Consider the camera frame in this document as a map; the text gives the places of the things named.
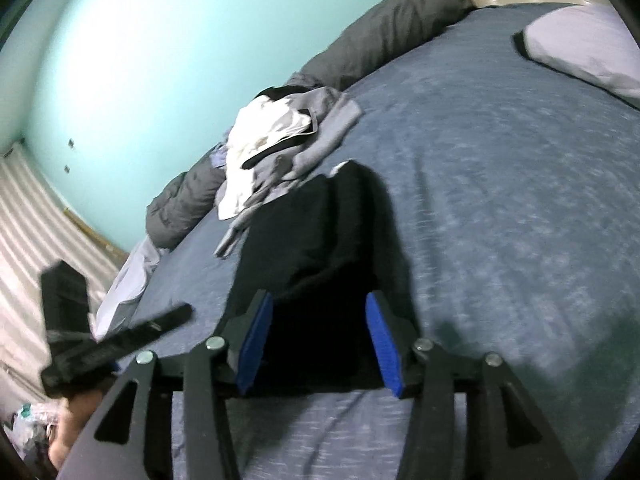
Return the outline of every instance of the white pillow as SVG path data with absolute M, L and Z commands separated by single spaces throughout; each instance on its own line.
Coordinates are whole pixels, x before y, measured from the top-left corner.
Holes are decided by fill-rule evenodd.
M 513 39 L 523 56 L 640 108 L 640 47 L 613 7 L 591 4 L 553 10 Z

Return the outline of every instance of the pillow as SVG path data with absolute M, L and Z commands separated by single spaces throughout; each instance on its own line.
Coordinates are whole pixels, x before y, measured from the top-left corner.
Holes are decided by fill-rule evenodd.
M 640 108 L 640 47 L 613 7 L 563 7 L 538 18 L 513 40 L 524 57 Z
M 471 0 L 383 0 L 351 23 L 287 85 L 346 90 L 474 10 Z

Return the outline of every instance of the teal wall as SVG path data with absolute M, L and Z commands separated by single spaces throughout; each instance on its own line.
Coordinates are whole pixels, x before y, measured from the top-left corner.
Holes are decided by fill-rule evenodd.
M 240 107 L 379 1 L 72 0 L 41 68 L 28 146 L 72 207 L 129 250 L 148 202 Z

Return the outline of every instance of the metal screw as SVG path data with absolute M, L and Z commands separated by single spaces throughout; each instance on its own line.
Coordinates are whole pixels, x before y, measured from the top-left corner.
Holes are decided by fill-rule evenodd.
M 489 352 L 484 357 L 485 362 L 492 367 L 498 367 L 502 364 L 502 358 L 496 352 Z
M 433 349 L 433 341 L 431 339 L 421 337 L 420 339 L 415 340 L 414 348 L 418 352 L 428 352 L 429 350 Z
M 220 350 L 221 348 L 225 347 L 225 344 L 226 344 L 225 339 L 217 335 L 210 337 L 205 341 L 205 346 L 209 350 Z
M 151 350 L 145 350 L 136 355 L 136 362 L 139 365 L 148 365 L 154 360 L 154 353 Z

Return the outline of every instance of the white cloth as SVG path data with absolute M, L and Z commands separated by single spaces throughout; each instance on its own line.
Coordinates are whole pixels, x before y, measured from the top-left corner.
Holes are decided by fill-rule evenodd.
M 233 218 L 244 209 L 254 192 L 254 170 L 242 164 L 281 140 L 304 132 L 311 118 L 289 106 L 290 99 L 272 101 L 259 96 L 238 112 L 226 143 L 226 191 L 218 204 L 221 220 Z
M 96 339 L 105 336 L 119 305 L 139 300 L 160 258 L 167 252 L 156 248 L 148 235 L 134 247 L 95 316 Z

